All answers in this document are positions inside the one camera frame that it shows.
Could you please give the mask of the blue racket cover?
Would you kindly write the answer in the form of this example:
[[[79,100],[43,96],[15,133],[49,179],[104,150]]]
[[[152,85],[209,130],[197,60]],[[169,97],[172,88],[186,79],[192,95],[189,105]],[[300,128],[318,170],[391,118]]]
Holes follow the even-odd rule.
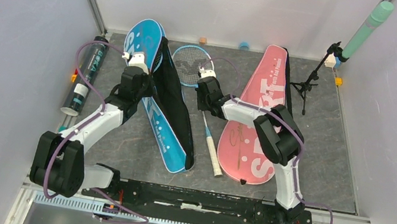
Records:
[[[190,114],[168,43],[163,26],[148,18],[132,27],[123,48],[130,54],[145,54],[156,91],[141,101],[166,169],[180,173],[194,166],[194,142]]]

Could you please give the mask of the blue badminton racket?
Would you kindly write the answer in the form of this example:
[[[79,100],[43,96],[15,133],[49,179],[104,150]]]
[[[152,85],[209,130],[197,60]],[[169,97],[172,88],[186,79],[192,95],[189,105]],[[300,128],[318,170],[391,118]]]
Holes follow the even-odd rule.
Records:
[[[184,45],[176,49],[172,59],[177,69],[180,83],[186,87],[197,87],[198,71],[200,67],[215,69],[212,58],[207,51],[200,46]],[[217,149],[208,127],[206,114],[202,112],[203,123],[205,128],[206,143],[212,163],[214,177],[222,177],[223,173],[220,168]]]

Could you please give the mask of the black shuttlecock tube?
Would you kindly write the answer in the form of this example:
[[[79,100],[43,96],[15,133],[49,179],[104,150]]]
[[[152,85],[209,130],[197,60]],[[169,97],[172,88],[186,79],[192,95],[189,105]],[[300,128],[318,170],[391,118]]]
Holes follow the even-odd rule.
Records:
[[[83,77],[90,83],[94,84],[97,74],[103,64],[105,55],[109,47],[101,43],[92,43],[82,49],[78,49],[75,58],[79,57],[78,64]],[[61,107],[61,111],[69,116],[77,116],[82,111],[86,103],[87,97],[90,94],[90,87],[80,77],[78,70],[77,78],[72,83],[70,91],[66,96],[65,102]]]

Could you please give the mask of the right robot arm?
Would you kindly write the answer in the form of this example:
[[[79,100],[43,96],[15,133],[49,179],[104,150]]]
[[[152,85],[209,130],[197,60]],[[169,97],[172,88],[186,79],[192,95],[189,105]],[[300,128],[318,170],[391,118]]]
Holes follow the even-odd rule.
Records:
[[[196,92],[199,110],[255,129],[263,154],[275,168],[275,220],[278,224],[297,222],[305,210],[298,176],[304,139],[286,106],[264,108],[231,94],[224,96],[216,77],[205,73],[200,73]]]

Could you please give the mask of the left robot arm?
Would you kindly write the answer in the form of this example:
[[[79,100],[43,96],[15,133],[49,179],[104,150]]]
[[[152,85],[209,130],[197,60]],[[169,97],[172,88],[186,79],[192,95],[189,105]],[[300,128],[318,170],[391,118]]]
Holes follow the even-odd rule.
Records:
[[[119,171],[110,166],[87,166],[85,153],[102,137],[127,122],[142,98],[151,97],[154,82],[140,67],[129,66],[104,103],[86,119],[62,132],[40,136],[29,178],[44,192],[66,198],[83,189],[97,188],[105,198],[120,192]]]

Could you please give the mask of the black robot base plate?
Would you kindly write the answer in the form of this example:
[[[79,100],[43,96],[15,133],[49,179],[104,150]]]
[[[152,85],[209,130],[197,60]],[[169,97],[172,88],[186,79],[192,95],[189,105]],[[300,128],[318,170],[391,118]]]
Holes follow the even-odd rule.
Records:
[[[102,190],[143,216],[193,224],[312,224],[311,212],[288,218],[271,201],[120,179]]]

